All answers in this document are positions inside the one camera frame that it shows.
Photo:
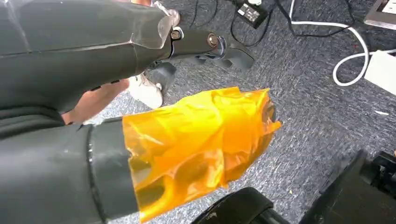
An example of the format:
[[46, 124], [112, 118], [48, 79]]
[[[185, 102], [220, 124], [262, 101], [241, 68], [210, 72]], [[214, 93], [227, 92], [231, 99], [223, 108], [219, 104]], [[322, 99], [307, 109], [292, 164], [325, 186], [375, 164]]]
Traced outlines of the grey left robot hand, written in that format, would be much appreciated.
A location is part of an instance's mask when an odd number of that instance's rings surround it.
[[84, 93], [170, 59], [249, 68], [246, 48], [125, 0], [0, 3], [0, 221], [149, 221], [240, 178], [281, 127], [268, 89], [203, 91], [99, 125], [64, 122]]

